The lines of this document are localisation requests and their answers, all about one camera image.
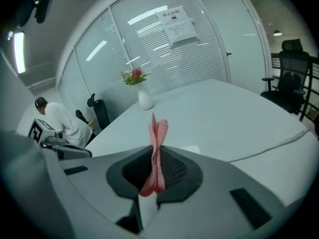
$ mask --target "pink cloth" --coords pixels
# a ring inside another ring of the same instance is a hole
[[[163,119],[156,123],[155,115],[153,113],[152,124],[149,123],[150,145],[153,145],[151,157],[152,171],[140,191],[142,197],[149,196],[153,191],[159,193],[165,190],[164,176],[160,165],[160,147],[164,142],[167,130],[167,120]]]

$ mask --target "bouquet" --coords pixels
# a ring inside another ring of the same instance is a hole
[[[135,85],[137,83],[141,83],[143,81],[146,81],[146,76],[141,69],[135,68],[133,70],[128,70],[125,72],[121,72],[123,80],[126,85]]]

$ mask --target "chair armrest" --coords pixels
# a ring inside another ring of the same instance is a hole
[[[267,78],[267,77],[266,77],[266,78],[262,78],[261,80],[264,81],[264,82],[265,82],[265,81],[273,81],[274,78]]]
[[[306,92],[304,90],[294,90],[294,93],[297,95],[304,95]]]

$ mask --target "yellow object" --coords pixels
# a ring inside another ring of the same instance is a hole
[[[93,124],[93,122],[94,122],[94,120],[90,121],[90,122],[88,123],[88,126],[91,126],[91,125]]]

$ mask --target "vase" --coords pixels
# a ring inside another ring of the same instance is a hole
[[[141,83],[135,84],[136,89],[138,90],[139,103],[143,110],[148,110],[154,106],[153,100],[148,93],[143,88]]]

